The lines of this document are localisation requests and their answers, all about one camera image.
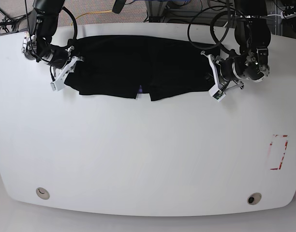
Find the black cylinder on floor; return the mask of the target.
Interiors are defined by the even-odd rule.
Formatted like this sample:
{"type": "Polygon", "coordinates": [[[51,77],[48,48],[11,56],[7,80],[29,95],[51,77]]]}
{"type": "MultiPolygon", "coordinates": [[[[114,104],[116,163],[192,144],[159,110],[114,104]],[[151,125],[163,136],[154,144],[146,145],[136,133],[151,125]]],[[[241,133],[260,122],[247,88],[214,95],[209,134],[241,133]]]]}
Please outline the black cylinder on floor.
{"type": "Polygon", "coordinates": [[[115,0],[115,3],[112,8],[112,12],[115,14],[120,14],[125,3],[126,3],[126,0],[115,0]]]}

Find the aluminium frame base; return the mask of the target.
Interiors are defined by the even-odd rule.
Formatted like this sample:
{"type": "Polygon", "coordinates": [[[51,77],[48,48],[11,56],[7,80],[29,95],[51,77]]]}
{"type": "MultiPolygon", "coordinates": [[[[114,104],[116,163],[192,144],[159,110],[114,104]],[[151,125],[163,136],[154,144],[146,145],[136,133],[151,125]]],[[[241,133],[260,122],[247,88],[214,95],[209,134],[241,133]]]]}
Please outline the aluminium frame base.
{"type": "Polygon", "coordinates": [[[160,23],[164,18],[164,10],[168,4],[168,0],[145,0],[148,13],[148,22],[160,23]]]}

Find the white power strip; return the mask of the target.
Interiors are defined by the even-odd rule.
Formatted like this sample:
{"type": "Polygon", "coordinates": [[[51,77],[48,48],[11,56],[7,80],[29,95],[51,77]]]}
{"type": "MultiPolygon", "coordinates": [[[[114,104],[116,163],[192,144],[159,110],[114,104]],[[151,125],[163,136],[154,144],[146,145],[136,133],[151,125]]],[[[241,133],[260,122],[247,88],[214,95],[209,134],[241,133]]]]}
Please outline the white power strip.
{"type": "Polygon", "coordinates": [[[296,17],[296,5],[286,7],[281,13],[282,19],[290,19],[296,17]]]}

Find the black tripod stand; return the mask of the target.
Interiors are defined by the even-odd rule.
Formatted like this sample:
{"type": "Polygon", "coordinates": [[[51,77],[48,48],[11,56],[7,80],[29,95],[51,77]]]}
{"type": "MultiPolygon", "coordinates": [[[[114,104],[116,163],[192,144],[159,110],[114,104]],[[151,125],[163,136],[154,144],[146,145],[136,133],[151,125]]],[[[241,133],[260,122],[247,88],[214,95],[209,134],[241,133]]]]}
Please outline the black tripod stand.
{"type": "Polygon", "coordinates": [[[0,6],[0,35],[20,32],[20,25],[23,21],[27,20],[27,16],[29,16],[30,13],[31,12],[28,12],[28,14],[11,16],[0,6]]]}

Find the red tape rectangle marking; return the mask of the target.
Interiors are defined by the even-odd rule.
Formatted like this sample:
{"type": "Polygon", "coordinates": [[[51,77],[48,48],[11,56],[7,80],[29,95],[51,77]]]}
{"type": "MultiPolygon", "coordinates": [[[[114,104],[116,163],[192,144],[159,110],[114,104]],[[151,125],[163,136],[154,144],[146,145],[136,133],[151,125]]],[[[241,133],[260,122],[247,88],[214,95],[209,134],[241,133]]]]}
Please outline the red tape rectangle marking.
{"type": "Polygon", "coordinates": [[[271,143],[269,145],[269,154],[267,164],[270,170],[280,170],[287,145],[288,145],[288,135],[273,135],[271,143]]]}

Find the black printed T-shirt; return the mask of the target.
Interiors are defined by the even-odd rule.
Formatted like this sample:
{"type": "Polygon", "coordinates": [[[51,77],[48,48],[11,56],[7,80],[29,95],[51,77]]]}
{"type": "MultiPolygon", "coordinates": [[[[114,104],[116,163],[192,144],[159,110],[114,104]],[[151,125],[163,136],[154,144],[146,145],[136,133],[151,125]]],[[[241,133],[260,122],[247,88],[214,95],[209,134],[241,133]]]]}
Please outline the black printed T-shirt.
{"type": "Polygon", "coordinates": [[[78,61],[65,85],[80,95],[135,99],[139,93],[158,101],[214,85],[208,59],[187,41],[134,35],[81,38],[78,61]]]}

